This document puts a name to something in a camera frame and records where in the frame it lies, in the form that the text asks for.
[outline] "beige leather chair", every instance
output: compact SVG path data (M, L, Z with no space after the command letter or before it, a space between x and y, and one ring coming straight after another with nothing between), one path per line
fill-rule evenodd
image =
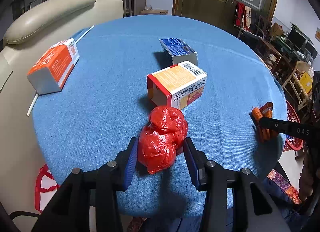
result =
M121 17L122 0L48 0L5 33L0 53L0 201L8 213L35 212L35 180L45 163L32 117L26 116L35 95L27 72L51 45L82 28ZM22 232L35 222L30 217L14 221Z

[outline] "computer monitor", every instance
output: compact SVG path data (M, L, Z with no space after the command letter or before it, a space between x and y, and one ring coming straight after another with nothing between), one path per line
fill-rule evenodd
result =
M294 29L292 29L289 35L287 36L287 40L289 40L293 45L295 45L298 50L301 50L307 39L303 37L300 33L296 32Z
M315 59L318 55L318 52L309 42L307 42L306 44L306 49L311 53L311 56Z

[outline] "red and white box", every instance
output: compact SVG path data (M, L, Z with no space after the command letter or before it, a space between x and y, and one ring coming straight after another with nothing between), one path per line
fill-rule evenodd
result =
M78 60L74 39L60 41L37 61L27 78L38 94L59 92Z
M207 74L184 61L147 76L148 97L156 105L182 109L203 92Z

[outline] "red cloth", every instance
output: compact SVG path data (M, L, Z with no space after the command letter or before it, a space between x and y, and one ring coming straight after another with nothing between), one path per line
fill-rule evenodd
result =
M236 9L236 22L235 25L238 27L241 27L241 21L244 17L244 25L242 25L243 28L248 29L247 23L246 23L246 12L245 7L243 3L237 3L237 9Z
M187 136L188 123L183 113L170 106L158 106L150 115L139 138L138 161L150 174L169 168L176 155L183 151L182 142Z

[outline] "blue tablecloth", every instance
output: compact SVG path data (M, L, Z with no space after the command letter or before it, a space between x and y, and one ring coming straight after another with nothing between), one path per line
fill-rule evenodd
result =
M285 136L259 144L249 113L274 103L273 117L287 119L281 86L257 55L219 28L163 15L133 16L96 25L77 44L80 59L63 91L38 98L33 120L41 151L61 184L71 169L99 168L137 137L152 109L147 74L170 65L161 38L184 40L198 52L207 74L203 95L183 109L197 149L225 168L250 168L265 177L280 158ZM150 217L201 215L205 192L191 183L184 155L160 173L137 167L118 193L123 214ZM232 193L228 191L228 206Z

